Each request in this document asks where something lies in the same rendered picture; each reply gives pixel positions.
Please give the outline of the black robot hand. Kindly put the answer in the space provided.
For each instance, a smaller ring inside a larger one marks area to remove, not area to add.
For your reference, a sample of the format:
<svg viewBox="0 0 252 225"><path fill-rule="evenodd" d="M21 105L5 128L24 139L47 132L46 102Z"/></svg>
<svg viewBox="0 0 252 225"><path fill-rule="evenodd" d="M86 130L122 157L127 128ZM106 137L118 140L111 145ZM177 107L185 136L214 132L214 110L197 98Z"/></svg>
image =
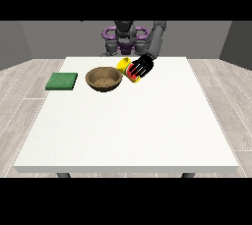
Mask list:
<svg viewBox="0 0 252 225"><path fill-rule="evenodd" d="M142 55L133 62L129 72L132 76L143 78L154 67L153 59L148 55Z"/></svg>

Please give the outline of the yellow cup with melon print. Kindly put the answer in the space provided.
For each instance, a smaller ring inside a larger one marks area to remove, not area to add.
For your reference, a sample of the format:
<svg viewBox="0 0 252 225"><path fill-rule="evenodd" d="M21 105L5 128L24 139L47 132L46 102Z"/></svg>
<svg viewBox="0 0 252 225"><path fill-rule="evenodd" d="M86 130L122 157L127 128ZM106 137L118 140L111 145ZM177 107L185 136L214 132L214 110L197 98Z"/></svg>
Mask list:
<svg viewBox="0 0 252 225"><path fill-rule="evenodd" d="M130 68L132 66L132 61L128 57L125 57L119 61L116 69L120 71L125 77L127 77L132 83L137 83L141 78L132 74L132 72L130 71Z"/></svg>

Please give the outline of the brown wooden bowl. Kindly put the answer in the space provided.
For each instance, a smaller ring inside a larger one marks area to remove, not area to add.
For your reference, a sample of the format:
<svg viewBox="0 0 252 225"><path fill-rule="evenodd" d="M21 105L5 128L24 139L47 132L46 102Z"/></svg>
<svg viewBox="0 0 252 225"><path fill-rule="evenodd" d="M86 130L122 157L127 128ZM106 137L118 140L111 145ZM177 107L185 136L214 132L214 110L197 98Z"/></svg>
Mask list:
<svg viewBox="0 0 252 225"><path fill-rule="evenodd" d="M99 92L116 89L122 81L122 74L113 67L93 68L86 74L87 84Z"/></svg>

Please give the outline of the green square pad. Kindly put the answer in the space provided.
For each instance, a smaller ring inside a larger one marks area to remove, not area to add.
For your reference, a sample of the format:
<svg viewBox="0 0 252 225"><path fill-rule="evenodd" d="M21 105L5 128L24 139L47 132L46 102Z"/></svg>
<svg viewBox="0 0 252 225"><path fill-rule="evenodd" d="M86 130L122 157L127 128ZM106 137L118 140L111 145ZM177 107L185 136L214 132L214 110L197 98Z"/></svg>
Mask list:
<svg viewBox="0 0 252 225"><path fill-rule="evenodd" d="M46 86L46 90L72 90L74 88L77 73L53 73Z"/></svg>

